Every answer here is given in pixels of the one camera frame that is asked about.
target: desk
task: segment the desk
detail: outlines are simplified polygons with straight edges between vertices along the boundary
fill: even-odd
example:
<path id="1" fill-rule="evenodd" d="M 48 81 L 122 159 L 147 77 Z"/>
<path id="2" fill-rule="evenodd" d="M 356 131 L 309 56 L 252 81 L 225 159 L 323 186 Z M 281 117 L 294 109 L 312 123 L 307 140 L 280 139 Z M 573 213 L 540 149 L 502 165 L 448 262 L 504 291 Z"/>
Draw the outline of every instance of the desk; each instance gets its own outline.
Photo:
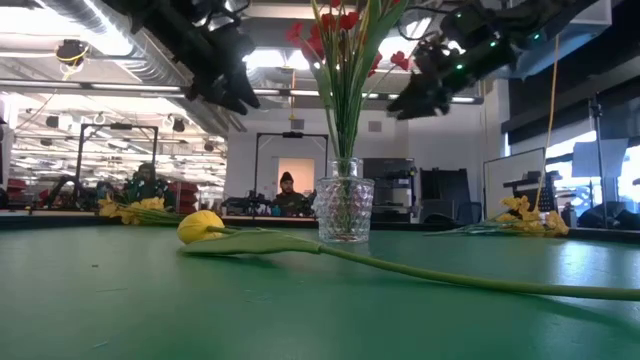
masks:
<path id="1" fill-rule="evenodd" d="M 173 228 L 0 231 L 0 358 L 640 354 L 640 303 L 496 293 L 309 254 L 186 257 L 180 247 Z M 373 231 L 348 250 L 475 276 L 640 287 L 640 247 L 628 243 Z"/>

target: person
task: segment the person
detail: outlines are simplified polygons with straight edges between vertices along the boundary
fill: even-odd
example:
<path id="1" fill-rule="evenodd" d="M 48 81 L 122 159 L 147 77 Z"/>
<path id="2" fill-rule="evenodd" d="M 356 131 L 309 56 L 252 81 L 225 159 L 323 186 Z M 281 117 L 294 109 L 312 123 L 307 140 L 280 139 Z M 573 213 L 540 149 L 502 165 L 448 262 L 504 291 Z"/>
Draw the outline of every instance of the person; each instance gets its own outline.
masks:
<path id="1" fill-rule="evenodd" d="M 278 206 L 282 216 L 293 216 L 300 213 L 306 198 L 293 190 L 293 176 L 288 171 L 285 171 L 280 178 L 280 189 L 282 192 L 276 195 L 271 205 Z"/>
<path id="2" fill-rule="evenodd" d="M 164 205 L 167 208 L 174 208 L 175 196 L 169 190 L 169 184 L 162 179 L 156 179 L 155 171 L 155 167 L 150 163 L 143 163 L 138 167 L 133 180 L 125 186 L 129 200 L 142 201 L 159 197 L 164 198 Z"/>

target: glass vase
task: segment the glass vase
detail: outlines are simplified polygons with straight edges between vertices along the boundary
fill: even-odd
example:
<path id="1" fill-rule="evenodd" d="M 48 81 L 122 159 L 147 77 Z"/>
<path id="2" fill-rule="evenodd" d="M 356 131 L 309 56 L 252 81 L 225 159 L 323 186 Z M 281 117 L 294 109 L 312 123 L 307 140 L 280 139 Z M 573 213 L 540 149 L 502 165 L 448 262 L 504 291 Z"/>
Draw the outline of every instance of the glass vase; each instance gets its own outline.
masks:
<path id="1" fill-rule="evenodd" d="M 331 177 L 318 180 L 313 208 L 323 242 L 361 243 L 369 240 L 373 180 L 358 174 L 356 158 L 329 161 Z"/>

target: red flower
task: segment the red flower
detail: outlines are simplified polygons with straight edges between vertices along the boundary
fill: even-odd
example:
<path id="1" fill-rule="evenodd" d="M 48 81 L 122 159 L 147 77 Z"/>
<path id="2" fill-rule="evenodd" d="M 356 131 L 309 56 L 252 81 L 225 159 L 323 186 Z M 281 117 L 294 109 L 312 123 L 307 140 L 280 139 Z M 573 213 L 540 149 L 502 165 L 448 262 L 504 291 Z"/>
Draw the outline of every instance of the red flower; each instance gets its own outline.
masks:
<path id="1" fill-rule="evenodd" d="M 398 51 L 397 53 L 391 56 L 391 63 L 401 67 L 402 69 L 409 70 L 409 59 L 405 58 L 405 55 L 402 51 Z"/>
<path id="2" fill-rule="evenodd" d="M 376 55 L 376 57 L 373 59 L 373 65 L 371 65 L 371 70 L 369 70 L 369 75 L 367 75 L 367 77 L 371 77 L 376 73 L 376 69 L 378 68 L 378 64 L 380 64 L 381 60 L 382 54 L 378 53 L 378 55 Z"/>
<path id="3" fill-rule="evenodd" d="M 324 31 L 333 31 L 338 25 L 338 20 L 331 14 L 322 14 L 320 21 L 322 21 L 322 30 Z"/>
<path id="4" fill-rule="evenodd" d="M 311 37 L 312 38 L 320 37 L 320 27 L 318 26 L 318 24 L 313 24 L 313 26 L 311 27 Z"/>
<path id="5" fill-rule="evenodd" d="M 398 66 L 400 66 L 400 68 L 404 71 L 408 71 L 409 70 L 409 59 L 404 59 L 402 61 L 400 61 L 399 64 L 397 64 Z"/>
<path id="6" fill-rule="evenodd" d="M 377 69 L 378 68 L 378 64 L 380 64 L 380 61 L 382 60 L 382 54 L 378 53 L 378 55 L 376 55 L 376 57 L 373 59 L 373 69 Z"/>
<path id="7" fill-rule="evenodd" d="M 398 62 L 404 60 L 404 58 L 405 58 L 404 52 L 398 51 L 397 53 L 391 55 L 391 62 L 393 64 L 398 65 Z"/>
<path id="8" fill-rule="evenodd" d="M 287 31 L 287 41 L 296 46 L 300 46 L 300 32 L 302 32 L 302 23 L 298 21 Z"/>
<path id="9" fill-rule="evenodd" d="M 359 18 L 360 14 L 354 11 L 351 11 L 347 15 L 340 16 L 340 28 L 345 30 L 353 29 L 358 23 Z"/>
<path id="10" fill-rule="evenodd" d="M 320 39 L 319 37 L 309 38 L 307 42 L 302 45 L 302 48 L 300 50 L 302 51 L 302 55 L 304 56 L 304 58 L 311 63 L 315 63 L 319 60 L 324 59 L 324 48 L 322 47 L 322 39 Z"/>

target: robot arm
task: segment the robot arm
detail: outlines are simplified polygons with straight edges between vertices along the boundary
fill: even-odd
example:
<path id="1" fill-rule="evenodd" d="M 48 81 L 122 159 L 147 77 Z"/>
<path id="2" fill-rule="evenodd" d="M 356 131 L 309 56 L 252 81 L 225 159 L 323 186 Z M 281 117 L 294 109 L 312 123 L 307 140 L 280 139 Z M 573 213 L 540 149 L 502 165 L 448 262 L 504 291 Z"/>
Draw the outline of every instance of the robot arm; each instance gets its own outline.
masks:
<path id="1" fill-rule="evenodd" d="M 131 32 L 145 27 L 193 73 L 186 92 L 190 100 L 204 100 L 246 115 L 240 101 L 259 107 L 247 79 L 242 58 L 255 49 L 248 35 L 238 31 L 237 14 L 224 0 L 103 0 L 132 19 Z"/>
<path id="2" fill-rule="evenodd" d="M 597 0 L 526 0 L 505 10 L 469 0 L 448 13 L 440 34 L 422 40 L 415 53 L 420 73 L 413 73 L 407 87 L 387 110 L 398 120 L 436 116 L 449 112 L 457 92 L 495 70 L 515 66 L 522 52 L 553 39 L 580 12 Z M 466 52 L 449 50 L 456 41 Z M 445 55 L 443 50 L 450 51 Z"/>

